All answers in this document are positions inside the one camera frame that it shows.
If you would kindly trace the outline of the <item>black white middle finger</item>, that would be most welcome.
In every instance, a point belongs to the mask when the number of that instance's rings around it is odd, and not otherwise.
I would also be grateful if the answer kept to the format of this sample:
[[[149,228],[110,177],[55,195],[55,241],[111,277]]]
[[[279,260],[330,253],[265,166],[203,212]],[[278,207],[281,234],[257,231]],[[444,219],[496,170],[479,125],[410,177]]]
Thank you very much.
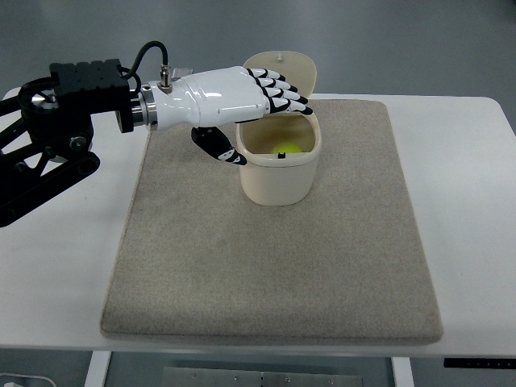
[[[307,104],[307,99],[305,97],[290,89],[267,87],[263,88],[262,91],[268,98],[284,98],[301,104]]]

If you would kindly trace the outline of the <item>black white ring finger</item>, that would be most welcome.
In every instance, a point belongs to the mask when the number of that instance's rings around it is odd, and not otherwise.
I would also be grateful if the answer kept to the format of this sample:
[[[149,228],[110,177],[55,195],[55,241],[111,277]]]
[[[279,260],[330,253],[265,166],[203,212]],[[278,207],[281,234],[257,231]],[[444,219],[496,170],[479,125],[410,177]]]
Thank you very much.
[[[295,93],[297,93],[298,91],[298,89],[295,86],[281,79],[258,77],[256,79],[256,83],[264,89],[283,89]]]

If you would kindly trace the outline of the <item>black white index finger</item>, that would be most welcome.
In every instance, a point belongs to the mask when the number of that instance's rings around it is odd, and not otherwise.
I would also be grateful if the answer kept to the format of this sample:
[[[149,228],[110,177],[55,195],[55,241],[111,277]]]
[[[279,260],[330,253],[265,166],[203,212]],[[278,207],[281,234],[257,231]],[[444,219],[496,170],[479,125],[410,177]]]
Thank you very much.
[[[266,112],[268,114],[298,112],[303,115],[311,115],[313,110],[307,106],[307,103],[308,100],[306,98],[299,98],[298,100],[291,98],[268,98]]]

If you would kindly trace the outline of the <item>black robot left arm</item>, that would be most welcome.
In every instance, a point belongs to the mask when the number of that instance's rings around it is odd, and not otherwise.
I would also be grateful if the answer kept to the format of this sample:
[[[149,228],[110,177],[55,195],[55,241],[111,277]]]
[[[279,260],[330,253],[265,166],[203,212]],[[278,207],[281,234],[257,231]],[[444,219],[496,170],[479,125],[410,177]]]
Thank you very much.
[[[48,77],[29,81],[2,101],[2,115],[20,114],[1,132],[3,226],[98,170],[100,160],[91,150],[94,114],[115,113],[123,133],[188,124],[200,149],[235,165],[247,161],[222,125],[271,114],[312,114],[307,99],[273,69],[234,66],[192,73],[163,61],[159,79],[144,84],[138,68],[151,48],[162,43],[146,43],[130,68],[117,59],[51,64]]]

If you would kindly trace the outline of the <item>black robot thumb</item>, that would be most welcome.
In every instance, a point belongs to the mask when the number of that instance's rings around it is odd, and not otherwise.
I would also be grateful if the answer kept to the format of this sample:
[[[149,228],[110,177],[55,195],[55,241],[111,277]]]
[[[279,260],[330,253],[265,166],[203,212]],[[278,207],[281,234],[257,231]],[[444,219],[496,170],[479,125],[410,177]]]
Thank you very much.
[[[216,160],[236,165],[246,165],[248,162],[217,127],[194,127],[191,138],[200,149]]]

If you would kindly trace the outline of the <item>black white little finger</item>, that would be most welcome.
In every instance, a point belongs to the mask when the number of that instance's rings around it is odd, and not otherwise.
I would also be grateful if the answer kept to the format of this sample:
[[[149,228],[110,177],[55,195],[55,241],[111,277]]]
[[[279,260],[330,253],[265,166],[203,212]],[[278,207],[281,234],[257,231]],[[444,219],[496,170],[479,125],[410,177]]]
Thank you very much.
[[[270,69],[248,69],[248,73],[254,79],[272,79],[276,81],[285,81],[285,77],[278,72]]]

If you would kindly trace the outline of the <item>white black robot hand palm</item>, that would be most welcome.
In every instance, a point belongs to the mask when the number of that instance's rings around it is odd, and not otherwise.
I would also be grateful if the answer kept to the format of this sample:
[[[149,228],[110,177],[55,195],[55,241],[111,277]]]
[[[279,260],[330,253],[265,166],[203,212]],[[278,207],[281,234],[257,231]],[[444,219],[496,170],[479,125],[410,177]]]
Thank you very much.
[[[179,123],[219,127],[260,119],[268,112],[268,98],[242,66],[180,77],[171,82],[169,92],[159,81],[150,81],[139,92],[139,125],[152,130]]]

